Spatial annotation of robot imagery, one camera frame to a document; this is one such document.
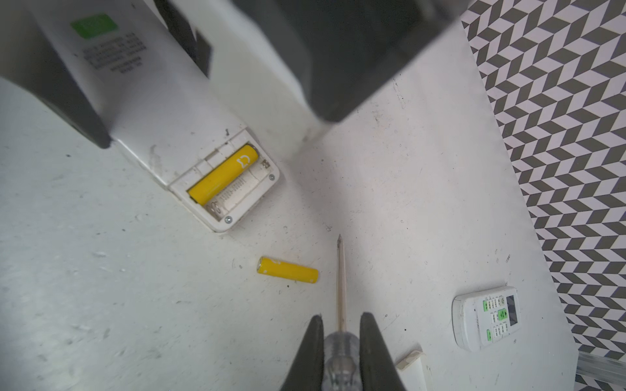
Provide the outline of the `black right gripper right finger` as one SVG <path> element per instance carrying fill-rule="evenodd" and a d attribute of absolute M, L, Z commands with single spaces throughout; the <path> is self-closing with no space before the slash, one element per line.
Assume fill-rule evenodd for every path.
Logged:
<path fill-rule="evenodd" d="M 363 390 L 405 391 L 373 314 L 360 318 L 360 375 Z"/>

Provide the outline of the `white battery cover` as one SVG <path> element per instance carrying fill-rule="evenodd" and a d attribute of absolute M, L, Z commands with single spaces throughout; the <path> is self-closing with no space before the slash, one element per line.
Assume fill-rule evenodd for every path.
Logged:
<path fill-rule="evenodd" d="M 396 371 L 407 391 L 427 391 L 429 389 L 424 358 L 423 352 L 414 350 L 396 363 Z"/>

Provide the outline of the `yellow battery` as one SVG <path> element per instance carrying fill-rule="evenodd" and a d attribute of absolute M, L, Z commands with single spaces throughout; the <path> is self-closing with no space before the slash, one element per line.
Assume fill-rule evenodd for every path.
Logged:
<path fill-rule="evenodd" d="M 261 257 L 259 259 L 257 272 L 259 275 L 268 275 L 303 283 L 316 283 L 319 279 L 319 271 L 314 268 L 275 260 L 270 257 Z"/>
<path fill-rule="evenodd" d="M 188 189 L 187 193 L 192 200 L 204 206 L 249 169 L 258 159 L 258 151 L 247 143 Z"/>

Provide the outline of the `clear handle screwdriver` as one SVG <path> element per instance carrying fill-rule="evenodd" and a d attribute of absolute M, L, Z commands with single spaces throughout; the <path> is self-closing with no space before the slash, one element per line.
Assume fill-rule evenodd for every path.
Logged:
<path fill-rule="evenodd" d="M 342 236 L 337 238 L 337 330 L 324 339 L 322 390 L 363 390 L 360 341 L 347 330 L 347 276 Z"/>

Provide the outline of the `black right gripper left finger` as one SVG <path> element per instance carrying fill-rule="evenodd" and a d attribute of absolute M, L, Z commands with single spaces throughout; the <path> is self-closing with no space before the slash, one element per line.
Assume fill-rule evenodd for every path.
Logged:
<path fill-rule="evenodd" d="M 314 315 L 280 391 L 320 391 L 324 376 L 324 324 Z"/>

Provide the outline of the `white air conditioner remote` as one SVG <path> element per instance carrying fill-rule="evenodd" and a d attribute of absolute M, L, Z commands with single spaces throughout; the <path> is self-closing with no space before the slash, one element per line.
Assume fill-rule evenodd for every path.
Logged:
<path fill-rule="evenodd" d="M 209 87 L 145 1 L 30 1 L 112 141 L 216 233 L 280 178 L 252 130 Z M 187 190 L 246 144 L 259 159 L 208 204 Z"/>

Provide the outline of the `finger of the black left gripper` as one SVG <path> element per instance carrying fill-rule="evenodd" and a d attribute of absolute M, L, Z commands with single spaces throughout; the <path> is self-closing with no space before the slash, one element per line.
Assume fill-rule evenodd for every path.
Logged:
<path fill-rule="evenodd" d="M 112 139 L 22 1 L 1 2 L 1 78 L 29 92 L 99 148 Z"/>

